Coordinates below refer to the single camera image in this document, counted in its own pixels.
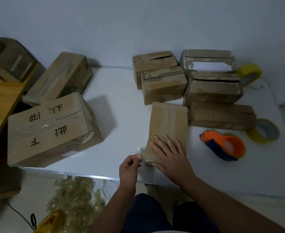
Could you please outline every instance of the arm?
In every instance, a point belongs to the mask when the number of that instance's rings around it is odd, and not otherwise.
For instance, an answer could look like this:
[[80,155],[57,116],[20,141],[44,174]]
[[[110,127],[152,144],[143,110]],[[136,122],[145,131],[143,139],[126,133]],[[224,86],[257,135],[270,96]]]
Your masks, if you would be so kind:
[[121,232],[135,193],[141,155],[130,155],[120,165],[120,186],[90,226],[88,233]]
[[163,161],[164,166],[154,163],[172,182],[184,189],[205,211],[223,233],[233,232],[285,232],[277,223],[248,208],[230,196],[212,188],[195,176],[180,142],[175,145],[164,136],[168,147],[157,136],[152,148]]

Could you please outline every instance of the pants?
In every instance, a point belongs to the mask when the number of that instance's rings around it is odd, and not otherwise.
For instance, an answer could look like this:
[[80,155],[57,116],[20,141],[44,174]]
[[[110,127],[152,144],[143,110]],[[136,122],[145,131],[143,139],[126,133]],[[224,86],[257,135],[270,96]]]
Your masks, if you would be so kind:
[[174,209],[171,226],[161,205],[153,197],[147,194],[136,195],[122,232],[156,231],[220,232],[195,202],[177,206]]

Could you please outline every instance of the pile of plastic wrappers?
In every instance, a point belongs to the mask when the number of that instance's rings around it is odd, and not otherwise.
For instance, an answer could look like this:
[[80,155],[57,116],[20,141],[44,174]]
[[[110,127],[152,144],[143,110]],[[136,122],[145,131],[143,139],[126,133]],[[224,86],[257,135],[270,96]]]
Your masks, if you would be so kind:
[[94,192],[92,178],[67,176],[55,182],[55,196],[47,204],[47,211],[63,211],[66,220],[60,233],[85,232],[105,206],[100,190]]

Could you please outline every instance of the white table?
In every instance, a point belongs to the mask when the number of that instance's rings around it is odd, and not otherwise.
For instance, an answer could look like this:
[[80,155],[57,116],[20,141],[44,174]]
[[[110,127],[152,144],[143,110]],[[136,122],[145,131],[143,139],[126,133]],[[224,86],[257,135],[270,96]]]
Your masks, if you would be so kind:
[[[104,141],[46,168],[24,169],[118,180],[118,168],[125,157],[145,148],[151,105],[144,105],[133,71],[94,68],[93,72],[83,98],[94,110]],[[285,197],[285,125],[268,84],[259,79],[252,86],[259,90],[244,88],[237,104],[251,105],[258,118],[273,121],[280,129],[279,140],[257,144],[245,132],[219,130],[236,134],[247,149],[241,160],[226,162],[199,139],[206,128],[189,127],[187,157],[195,174],[221,191]],[[169,103],[182,104],[182,99]],[[172,185],[157,169],[145,165],[139,168],[138,181]]]

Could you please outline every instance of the sealed cardboard box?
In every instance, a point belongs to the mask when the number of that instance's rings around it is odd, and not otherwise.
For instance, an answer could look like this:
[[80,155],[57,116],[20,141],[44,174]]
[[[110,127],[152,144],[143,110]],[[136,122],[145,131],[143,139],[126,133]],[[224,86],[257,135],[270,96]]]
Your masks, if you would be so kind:
[[145,105],[180,99],[187,86],[180,66],[141,73],[141,87]]
[[94,113],[75,92],[9,117],[8,165],[46,167],[100,142]]
[[191,72],[183,105],[192,101],[235,103],[243,96],[240,77],[235,73]]
[[73,92],[82,93],[93,72],[84,55],[62,52],[23,96],[33,107]]
[[229,50],[183,50],[180,66],[187,78],[193,71],[230,72],[236,70],[235,57]]
[[133,56],[134,78],[137,89],[141,89],[141,72],[174,66],[177,66],[177,61],[169,50]]
[[257,116],[249,105],[195,101],[190,105],[190,125],[246,131],[256,126]]
[[162,141],[164,141],[164,134],[167,134],[172,140],[177,138],[186,150],[187,133],[188,108],[186,106],[153,102],[149,126],[149,138],[144,152],[145,164],[162,164],[160,157],[150,145],[150,141],[155,142],[153,138],[154,135],[157,135]]
[[5,82],[23,82],[36,62],[18,41],[0,38],[0,78]]

